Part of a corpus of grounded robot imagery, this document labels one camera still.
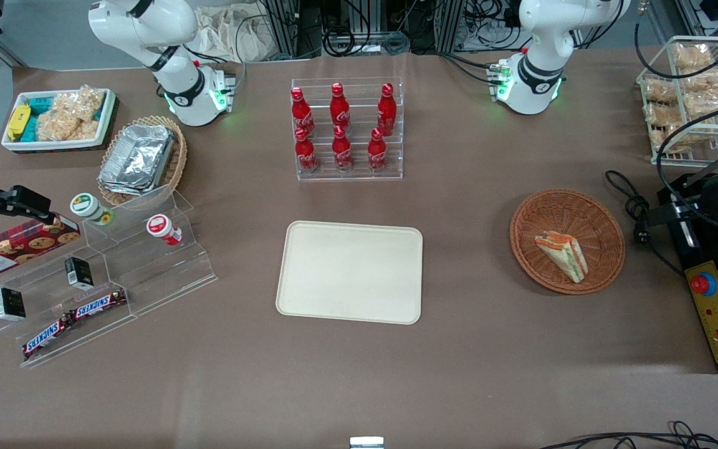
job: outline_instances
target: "aluminum foil container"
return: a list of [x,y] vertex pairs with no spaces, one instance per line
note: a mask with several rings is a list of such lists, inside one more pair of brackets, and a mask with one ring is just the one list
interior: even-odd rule
[[174,135],[165,126],[129,125],[120,134],[98,181],[110,191],[140,195],[160,182]]

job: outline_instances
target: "cookie box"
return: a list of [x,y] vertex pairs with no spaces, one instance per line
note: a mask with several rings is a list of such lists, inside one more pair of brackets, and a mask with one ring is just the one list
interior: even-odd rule
[[76,223],[54,215],[54,224],[30,220],[0,233],[0,273],[80,238]]
[[[93,139],[83,140],[59,140],[59,142],[13,142],[7,135],[7,130],[2,133],[2,146],[13,153],[60,153],[66,151],[86,151],[86,150],[103,150],[103,144],[107,139],[112,119],[115,118],[115,110],[117,109],[117,99],[115,93],[110,89],[100,89],[105,91],[105,99],[102,103],[102,116],[99,118],[99,128],[96,130],[96,136]],[[57,94],[76,92],[77,89],[71,90],[46,90],[43,92],[25,92],[18,94],[15,104],[12,105],[11,114],[20,105],[29,103],[30,99],[43,99],[43,97],[55,97]]]

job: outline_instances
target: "walkers cookie box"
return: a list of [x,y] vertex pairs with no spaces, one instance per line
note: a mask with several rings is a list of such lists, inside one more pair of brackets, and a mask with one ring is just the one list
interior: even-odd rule
[[0,233],[0,273],[80,238],[76,223],[54,215],[52,224],[30,220]]

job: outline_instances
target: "white jar with green lid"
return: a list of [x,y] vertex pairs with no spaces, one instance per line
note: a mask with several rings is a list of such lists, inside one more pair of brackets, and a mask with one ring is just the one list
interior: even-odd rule
[[96,196],[80,193],[71,200],[71,212],[89,220],[94,225],[104,226],[112,221],[112,210],[103,207]]

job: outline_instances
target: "gray floor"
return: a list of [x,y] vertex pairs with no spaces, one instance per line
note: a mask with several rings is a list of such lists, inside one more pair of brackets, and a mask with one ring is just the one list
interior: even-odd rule
[[[188,0],[191,6],[215,6],[223,0]],[[88,25],[91,0],[7,0],[0,23],[2,43],[26,64],[41,69],[103,69],[138,67],[136,60],[118,49],[106,46],[92,34]],[[675,32],[676,12],[658,5],[661,22],[670,35]],[[593,48],[633,45],[635,3]],[[658,43],[649,26],[642,27],[644,45]],[[11,108],[12,77],[0,63],[0,131]]]

